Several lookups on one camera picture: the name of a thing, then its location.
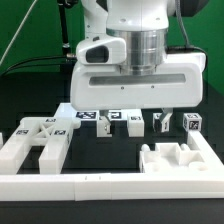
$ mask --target white robot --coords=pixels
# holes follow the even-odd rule
[[[197,106],[205,54],[166,53],[175,0],[107,0],[106,10],[99,2],[82,0],[86,39],[77,46],[72,106],[78,111]]]

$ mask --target white block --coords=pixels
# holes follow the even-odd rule
[[[190,171],[111,175],[112,200],[224,197],[220,174]]]
[[[159,131],[161,133],[169,132],[170,119],[168,119],[167,122],[161,123],[161,121],[159,120],[161,115],[162,115],[162,113],[153,113],[153,129],[154,129],[154,131],[156,131],[156,132]],[[156,130],[155,125],[157,122],[159,123],[159,125],[161,125],[161,130]]]
[[[96,122],[96,136],[97,138],[112,137],[110,134],[110,122],[106,117],[100,117]]]
[[[75,200],[111,200],[110,175],[79,175],[75,181]]]
[[[70,103],[60,103],[54,117],[56,118],[74,118],[77,111],[71,106]]]
[[[41,174],[60,174],[73,135],[72,119],[58,118],[40,158]]]
[[[142,173],[167,172],[170,170],[169,172],[172,174],[172,172],[178,170],[192,170],[192,167],[195,170],[205,171],[211,167],[211,164],[205,164],[204,158],[206,158],[206,155],[202,151],[191,150],[184,144],[180,148],[178,143],[156,143],[155,151],[140,152],[139,166]]]
[[[72,175],[0,175],[0,201],[74,200],[74,182]]]
[[[187,145],[201,152],[203,160],[211,169],[223,168],[223,164],[199,131],[188,132]]]
[[[142,116],[129,115],[127,120],[129,137],[144,137],[145,122]]]
[[[186,131],[201,131],[202,118],[197,113],[185,113],[183,127]]]
[[[23,119],[0,150],[0,174],[16,174],[28,155],[30,138],[39,132],[39,121]]]

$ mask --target small cube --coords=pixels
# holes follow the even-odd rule
[[[188,131],[201,131],[202,118],[197,113],[185,113],[183,127]]]
[[[128,116],[129,137],[144,137],[145,122],[142,116]]]
[[[164,133],[170,130],[170,119],[167,122],[161,123],[159,118],[162,113],[153,113],[153,129],[155,132]]]

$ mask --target white platform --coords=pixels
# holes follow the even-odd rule
[[[198,131],[190,131],[181,146],[143,147],[142,173],[59,174],[72,131],[80,127],[76,116],[65,115],[57,111],[53,118],[21,121],[0,150],[0,201],[224,198],[224,166]],[[41,174],[16,175],[30,147],[38,144],[45,146]]]
[[[70,103],[61,103],[54,115],[54,117],[62,117],[62,118],[76,118],[78,111],[76,111]],[[82,121],[97,121],[99,119],[99,111],[86,111],[80,113],[96,113],[95,118],[90,118],[85,116],[84,118],[80,118]],[[128,116],[137,116],[142,117],[142,112],[139,109],[136,110],[109,110],[109,119],[111,121],[121,120],[126,121],[128,120]]]

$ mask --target black cable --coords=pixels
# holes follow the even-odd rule
[[[21,62],[18,62],[16,64],[10,66],[8,69],[11,69],[13,67],[17,67],[17,66],[20,66],[22,64],[29,63],[29,62],[34,62],[34,61],[66,59],[66,58],[67,58],[67,56],[64,56],[64,55],[62,55],[62,56],[60,55],[60,56],[44,56],[44,57],[29,58],[29,59],[23,60]]]
[[[184,41],[185,41],[185,46],[188,47],[190,46],[190,40],[188,38],[188,34],[187,31],[185,29],[183,20],[182,20],[182,15],[181,15],[181,7],[180,7],[180,0],[176,0],[175,1],[175,5],[176,5],[176,16],[177,16],[177,21],[181,30],[181,33],[183,35]]]
[[[71,47],[68,41],[68,29],[67,29],[67,21],[65,15],[65,6],[64,1],[58,0],[58,8],[60,14],[60,22],[61,22],[61,33],[62,33],[62,52],[63,54],[67,54],[71,52]]]
[[[24,66],[17,66],[10,69],[7,69],[3,73],[0,74],[0,77],[4,77],[7,73],[17,70],[17,69],[23,69],[23,68],[29,68],[29,67],[47,67],[47,66],[60,66],[61,64],[34,64],[34,65],[24,65]]]

